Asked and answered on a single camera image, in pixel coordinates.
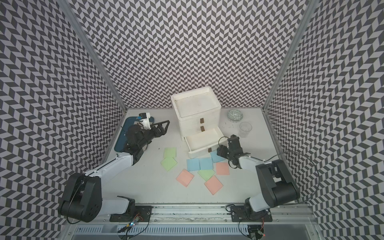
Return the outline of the blue sticky note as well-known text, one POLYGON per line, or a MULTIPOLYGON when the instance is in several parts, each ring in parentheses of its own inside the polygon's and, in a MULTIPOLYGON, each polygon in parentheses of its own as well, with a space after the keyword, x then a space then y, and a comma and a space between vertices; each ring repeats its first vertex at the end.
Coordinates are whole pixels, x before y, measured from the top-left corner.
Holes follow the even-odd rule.
POLYGON ((213 170, 214 169, 212 158, 200 158, 199 163, 200 163, 200 170, 213 170))
POLYGON ((211 155, 211 158, 212 158, 212 161, 214 163, 218 163, 218 162, 222 162, 222 161, 225 161, 226 159, 221 157, 221 156, 218 156, 217 155, 217 151, 214 151, 214 152, 210 152, 210 155, 211 155))
POLYGON ((193 171, 199 171, 201 169, 200 167, 200 160, 199 159, 188 159, 187 160, 187 171, 193 172, 193 171))

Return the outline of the white bottom drawer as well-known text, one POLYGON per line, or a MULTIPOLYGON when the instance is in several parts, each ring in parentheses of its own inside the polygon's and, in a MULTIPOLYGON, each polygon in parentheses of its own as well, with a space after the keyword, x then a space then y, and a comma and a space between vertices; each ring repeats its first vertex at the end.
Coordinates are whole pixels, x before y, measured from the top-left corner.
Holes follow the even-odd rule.
POLYGON ((219 127, 185 137, 189 158, 199 158, 215 151, 226 140, 219 127))

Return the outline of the white drawer cabinet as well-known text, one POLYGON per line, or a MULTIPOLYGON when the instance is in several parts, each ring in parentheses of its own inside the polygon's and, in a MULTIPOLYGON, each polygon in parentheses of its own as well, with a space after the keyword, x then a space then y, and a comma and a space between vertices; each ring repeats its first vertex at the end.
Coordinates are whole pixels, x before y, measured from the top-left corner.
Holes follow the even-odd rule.
POLYGON ((174 94, 171 101, 183 140, 219 125, 222 105, 211 87, 174 94))

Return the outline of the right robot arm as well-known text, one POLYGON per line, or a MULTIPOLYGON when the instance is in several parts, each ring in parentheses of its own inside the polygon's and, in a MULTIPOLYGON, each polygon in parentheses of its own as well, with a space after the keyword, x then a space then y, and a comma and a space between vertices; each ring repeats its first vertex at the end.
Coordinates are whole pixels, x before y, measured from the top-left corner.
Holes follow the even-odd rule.
POLYGON ((300 190, 287 165, 282 160, 261 160, 245 153, 240 138, 231 135, 227 145, 218 141, 217 155, 227 159, 236 168, 250 171, 257 175, 258 193, 245 200, 245 209, 250 214, 266 211, 300 198, 300 190))

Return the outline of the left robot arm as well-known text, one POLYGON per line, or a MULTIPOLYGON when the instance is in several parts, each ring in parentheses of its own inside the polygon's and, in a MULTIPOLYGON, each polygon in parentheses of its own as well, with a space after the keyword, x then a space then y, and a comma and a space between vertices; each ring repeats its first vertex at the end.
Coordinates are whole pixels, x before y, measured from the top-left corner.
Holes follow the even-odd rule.
POLYGON ((98 216, 133 216, 135 200, 117 196, 103 198, 102 188, 119 173, 135 165, 154 138, 164 136, 170 121, 135 124, 125 130, 125 146, 113 160, 86 173, 72 174, 59 201, 58 213, 67 220, 89 223, 98 216))

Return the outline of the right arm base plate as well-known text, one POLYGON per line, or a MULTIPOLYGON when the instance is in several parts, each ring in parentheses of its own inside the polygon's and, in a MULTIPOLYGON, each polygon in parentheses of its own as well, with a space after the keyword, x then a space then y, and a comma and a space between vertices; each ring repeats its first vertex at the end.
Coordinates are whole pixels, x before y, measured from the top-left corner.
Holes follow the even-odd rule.
POLYGON ((226 210, 229 212, 232 222, 269 223, 273 221, 272 214, 269 210, 254 212, 251 208, 236 205, 231 205, 227 207, 226 210))

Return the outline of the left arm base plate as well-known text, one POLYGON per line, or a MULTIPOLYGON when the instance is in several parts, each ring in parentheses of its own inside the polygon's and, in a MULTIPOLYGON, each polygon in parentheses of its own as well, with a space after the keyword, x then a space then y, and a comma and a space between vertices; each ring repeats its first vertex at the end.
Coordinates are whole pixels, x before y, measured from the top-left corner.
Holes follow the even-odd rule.
POLYGON ((152 215, 153 206, 144 205, 144 206, 135 206, 129 208, 124 214, 112 214, 110 216, 110 222, 116 223, 128 223, 134 220, 134 217, 139 217, 139 222, 148 222, 150 216, 152 215))

